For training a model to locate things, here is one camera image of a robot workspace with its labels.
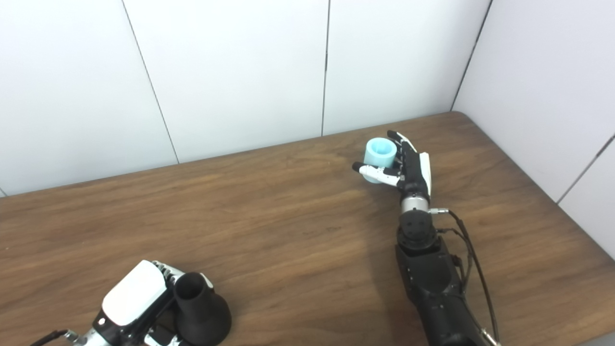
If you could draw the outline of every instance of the black robotic forearm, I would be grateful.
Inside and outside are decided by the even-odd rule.
[[[406,295],[419,312],[429,345],[485,345],[464,301],[461,279],[444,240],[437,236],[430,247],[418,251],[400,243],[395,252]]]
[[[387,134],[397,145],[398,169],[364,163],[354,163],[352,168],[397,187],[401,193],[397,264],[406,294],[421,317],[427,341],[430,346],[486,346],[483,337],[491,337],[479,329],[469,311],[454,257],[432,223],[432,212],[440,210],[429,208],[431,175],[424,176],[421,155],[406,137],[394,131]],[[499,345],[496,341],[489,344]]]

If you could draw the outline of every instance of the black funnel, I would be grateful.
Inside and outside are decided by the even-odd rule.
[[[231,311],[200,273],[182,275],[173,293],[179,306],[175,329],[185,341],[193,346],[215,346],[229,334]]]

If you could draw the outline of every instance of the cable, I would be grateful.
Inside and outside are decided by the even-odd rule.
[[[461,220],[457,216],[457,214],[455,214],[454,212],[452,212],[450,210],[448,211],[448,213],[457,222],[457,226],[459,226],[459,229],[461,230],[461,233],[463,233],[464,237],[467,240],[466,244],[468,245],[468,250],[469,250],[469,252],[472,253],[472,258],[474,258],[474,262],[476,262],[476,270],[478,271],[478,276],[480,277],[480,282],[483,285],[483,291],[485,292],[485,300],[487,301],[487,306],[489,307],[489,314],[491,316],[491,327],[493,328],[493,337],[494,337],[494,339],[496,341],[499,342],[498,321],[496,319],[496,313],[495,313],[495,310],[493,308],[493,302],[491,301],[491,294],[489,293],[489,288],[487,287],[487,281],[485,280],[485,276],[483,274],[483,269],[481,268],[480,262],[478,261],[478,256],[476,256],[476,252],[474,251],[474,246],[472,245],[472,241],[470,240],[470,234],[468,234],[466,226],[463,223],[463,220]]]
[[[465,294],[466,290],[467,290],[467,283],[468,281],[470,281],[470,272],[472,271],[472,250],[470,249],[470,244],[468,243],[468,239],[466,239],[465,236],[463,236],[459,231],[457,231],[454,228],[443,228],[441,230],[439,230],[440,233],[446,233],[448,231],[452,231],[453,233],[455,233],[457,236],[459,236],[461,238],[461,240],[464,241],[464,243],[466,244],[466,249],[467,249],[467,272],[465,275],[463,275],[463,273],[461,274],[461,293]]]
[[[35,343],[33,343],[30,346],[43,346],[44,344],[53,341],[59,337],[61,337],[62,335],[66,334],[68,332],[67,329],[63,329],[61,331],[52,331],[51,333],[49,333],[48,335],[40,338],[38,341],[36,341]]]

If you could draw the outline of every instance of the robotic arm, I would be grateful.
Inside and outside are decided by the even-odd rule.
[[[419,154],[412,143],[395,131],[387,135],[397,146],[395,168],[354,163],[352,168],[379,182],[397,187],[401,193],[401,215],[397,229],[395,253],[406,295],[415,305],[430,346],[501,346],[496,338],[481,328],[466,304],[465,290],[472,258],[483,281],[490,310],[491,299],[477,262],[474,249],[463,222],[448,209],[431,209],[431,170],[429,155]],[[451,214],[464,233],[458,234],[468,245],[468,273],[459,277],[461,259],[451,255],[440,236],[447,230],[437,230],[434,214]]]
[[[160,322],[166,313],[173,326]],[[32,346],[60,336],[74,346],[215,346],[230,328],[228,305],[205,275],[142,260],[107,293],[87,333],[54,331]]]

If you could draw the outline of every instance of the wooden table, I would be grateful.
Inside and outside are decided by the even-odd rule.
[[[432,205],[466,221],[505,346],[615,330],[615,263],[467,117],[445,113],[0,199],[0,344],[85,332],[149,259],[214,282],[234,318],[225,346],[426,345],[395,262],[398,193],[351,169],[387,129],[430,153]],[[490,327],[475,272],[469,301]]]

